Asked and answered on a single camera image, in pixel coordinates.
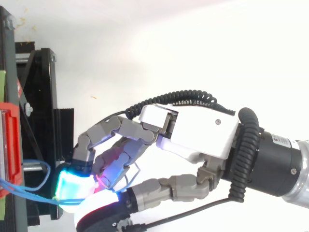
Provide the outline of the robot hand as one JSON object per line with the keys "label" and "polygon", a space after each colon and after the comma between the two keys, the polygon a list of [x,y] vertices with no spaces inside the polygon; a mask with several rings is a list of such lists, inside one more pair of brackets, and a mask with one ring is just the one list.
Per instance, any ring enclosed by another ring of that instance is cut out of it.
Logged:
{"label": "robot hand", "polygon": [[[234,114],[217,107],[150,104],[138,115],[134,121],[117,113],[90,127],[79,136],[70,165],[60,171],[54,198],[74,213],[77,231],[129,231],[131,214],[166,200],[201,200],[216,189],[239,126]],[[151,145],[201,167],[195,175],[148,179],[115,190]]]}

